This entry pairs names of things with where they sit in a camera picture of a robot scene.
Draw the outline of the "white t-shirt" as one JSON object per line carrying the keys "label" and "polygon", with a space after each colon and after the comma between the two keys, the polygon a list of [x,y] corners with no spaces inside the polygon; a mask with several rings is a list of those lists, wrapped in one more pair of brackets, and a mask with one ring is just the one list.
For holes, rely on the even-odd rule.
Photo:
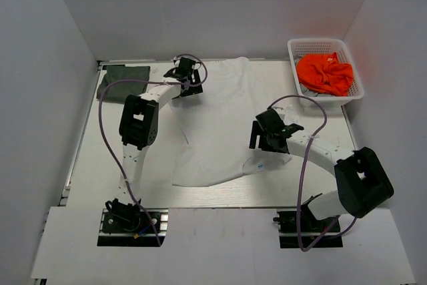
{"label": "white t-shirt", "polygon": [[288,154],[249,147],[255,116],[273,101],[249,59],[211,61],[203,93],[170,102],[186,143],[178,147],[173,184],[208,187],[284,167]]}

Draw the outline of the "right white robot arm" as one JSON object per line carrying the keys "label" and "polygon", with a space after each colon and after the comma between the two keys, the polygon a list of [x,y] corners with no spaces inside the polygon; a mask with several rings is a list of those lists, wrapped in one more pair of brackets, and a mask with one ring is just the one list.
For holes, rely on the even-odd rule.
{"label": "right white robot arm", "polygon": [[342,214],[363,218],[394,195],[372,149],[349,150],[310,136],[298,124],[286,125],[272,108],[253,121],[249,148],[306,158],[335,177],[336,190],[302,204],[302,225],[311,231],[323,226],[326,218]]}

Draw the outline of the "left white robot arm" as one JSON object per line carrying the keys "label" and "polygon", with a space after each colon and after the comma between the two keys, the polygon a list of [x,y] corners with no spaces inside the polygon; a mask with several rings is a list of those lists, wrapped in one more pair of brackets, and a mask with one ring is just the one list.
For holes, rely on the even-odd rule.
{"label": "left white robot arm", "polygon": [[141,81],[153,86],[147,92],[126,97],[119,123],[123,147],[121,161],[106,143],[121,174],[117,197],[106,203],[106,209],[127,231],[138,229],[142,214],[146,215],[146,222],[152,224],[147,210],[141,205],[139,191],[145,157],[157,137],[159,111],[173,99],[202,93],[202,84],[207,80],[207,67],[195,56],[178,55],[173,63],[162,80]]}

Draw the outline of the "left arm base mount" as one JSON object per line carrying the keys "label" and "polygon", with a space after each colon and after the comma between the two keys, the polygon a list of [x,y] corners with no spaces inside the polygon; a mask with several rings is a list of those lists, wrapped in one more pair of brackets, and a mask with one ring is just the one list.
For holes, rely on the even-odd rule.
{"label": "left arm base mount", "polygon": [[167,223],[167,210],[151,210],[146,214],[135,204],[108,201],[101,215],[97,246],[155,248],[163,244]]}

